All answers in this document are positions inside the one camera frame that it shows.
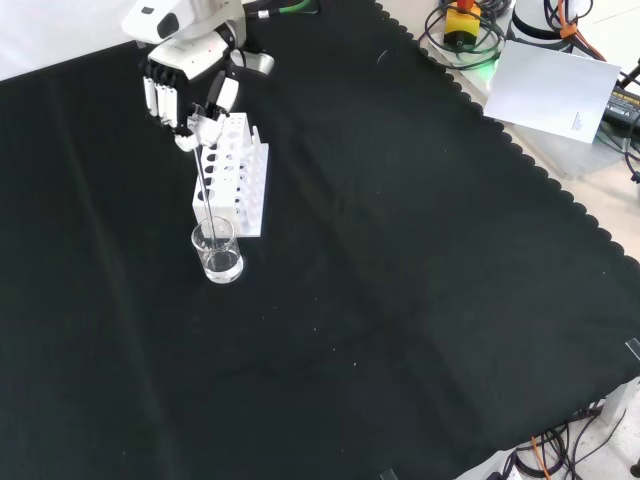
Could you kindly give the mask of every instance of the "white paper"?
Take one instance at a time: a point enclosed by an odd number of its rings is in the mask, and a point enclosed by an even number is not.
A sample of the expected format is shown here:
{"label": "white paper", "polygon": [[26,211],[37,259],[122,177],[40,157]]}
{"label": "white paper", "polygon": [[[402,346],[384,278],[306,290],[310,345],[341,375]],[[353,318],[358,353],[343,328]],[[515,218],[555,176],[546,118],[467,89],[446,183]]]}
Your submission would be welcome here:
{"label": "white paper", "polygon": [[507,42],[484,114],[591,143],[620,67]]}

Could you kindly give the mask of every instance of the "orange cable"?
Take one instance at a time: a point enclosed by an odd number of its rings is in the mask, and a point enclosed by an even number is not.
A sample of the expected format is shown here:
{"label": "orange cable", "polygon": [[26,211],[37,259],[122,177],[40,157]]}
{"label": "orange cable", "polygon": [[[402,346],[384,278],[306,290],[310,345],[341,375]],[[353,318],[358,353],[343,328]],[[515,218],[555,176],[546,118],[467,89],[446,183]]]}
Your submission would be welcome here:
{"label": "orange cable", "polygon": [[562,38],[575,35],[576,37],[578,37],[578,40],[584,43],[587,48],[592,50],[600,60],[606,62],[604,55],[602,55],[598,50],[592,47],[591,44],[587,42],[587,39],[584,37],[584,35],[582,35],[582,32],[578,30],[577,23],[567,23],[567,19],[564,16],[564,0],[558,0],[558,16],[560,18],[560,26],[562,27],[560,30],[560,36]]}
{"label": "orange cable", "polygon": [[535,437],[531,437],[531,445],[533,445],[533,452],[536,454],[536,458],[538,459],[538,463],[542,467],[542,471],[544,472],[544,477],[547,480],[551,480],[551,477],[549,476],[549,472],[547,472],[547,467],[544,466],[544,462],[542,461],[542,458],[540,457],[540,452],[538,451],[538,445],[536,445]]}

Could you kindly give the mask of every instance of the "test tube rack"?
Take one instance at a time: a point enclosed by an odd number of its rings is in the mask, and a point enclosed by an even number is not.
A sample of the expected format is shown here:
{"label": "test tube rack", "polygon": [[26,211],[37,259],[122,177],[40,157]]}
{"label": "test tube rack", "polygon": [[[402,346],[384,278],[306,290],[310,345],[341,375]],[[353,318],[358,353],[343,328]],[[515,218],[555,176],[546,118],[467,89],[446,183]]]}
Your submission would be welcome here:
{"label": "test tube rack", "polygon": [[[246,113],[230,114],[214,148],[202,149],[206,194],[213,216],[233,224],[236,237],[259,237],[262,230],[269,145]],[[207,218],[200,182],[196,181],[193,212],[198,223]]]}

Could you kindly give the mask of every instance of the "robotic arm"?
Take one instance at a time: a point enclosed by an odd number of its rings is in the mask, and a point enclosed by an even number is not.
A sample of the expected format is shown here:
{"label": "robotic arm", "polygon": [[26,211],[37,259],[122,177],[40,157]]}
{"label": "robotic arm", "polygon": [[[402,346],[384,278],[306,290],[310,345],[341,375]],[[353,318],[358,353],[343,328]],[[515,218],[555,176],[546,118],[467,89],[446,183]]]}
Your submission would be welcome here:
{"label": "robotic arm", "polygon": [[[220,136],[239,88],[226,73],[232,63],[264,74],[273,67],[270,56],[242,50],[241,0],[139,0],[122,28],[138,41],[159,44],[141,65],[147,109],[184,151],[211,147]],[[189,87],[210,75],[206,104],[198,109]]]}

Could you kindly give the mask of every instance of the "table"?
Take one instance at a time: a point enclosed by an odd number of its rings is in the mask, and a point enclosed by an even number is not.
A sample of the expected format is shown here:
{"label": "table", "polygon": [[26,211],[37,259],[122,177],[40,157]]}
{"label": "table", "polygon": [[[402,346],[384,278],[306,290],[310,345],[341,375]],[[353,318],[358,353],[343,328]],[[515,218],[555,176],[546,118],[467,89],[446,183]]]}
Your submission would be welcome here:
{"label": "table", "polygon": [[449,479],[637,374],[637,265],[370,2],[325,7],[255,25],[227,287],[134,45],[1,86],[4,476]]}
{"label": "table", "polygon": [[[418,38],[424,31],[424,20],[435,8],[437,1],[381,0],[381,5],[391,17],[405,26],[409,33]],[[631,10],[632,2],[620,2],[610,5],[596,2],[595,9],[581,21],[581,30],[604,55],[613,63],[630,71],[637,64],[640,51],[633,48],[629,41],[635,16],[621,17],[617,25],[609,27],[607,22],[600,23],[608,16]],[[510,13],[499,22],[505,29]],[[422,42],[428,47],[427,40]],[[428,47],[433,55],[439,52]],[[450,72],[455,81],[473,101],[484,105],[490,92],[491,69]],[[640,87],[630,86],[636,93]],[[549,175],[561,183],[562,188],[570,192],[576,202],[584,205],[590,215],[598,219],[602,228],[609,231],[613,240],[625,249],[627,255],[640,259],[640,202],[638,185],[629,180],[631,174],[622,156],[596,142],[584,144],[545,132],[513,124],[506,124],[506,132],[527,154],[535,158],[537,164],[545,168]]]}

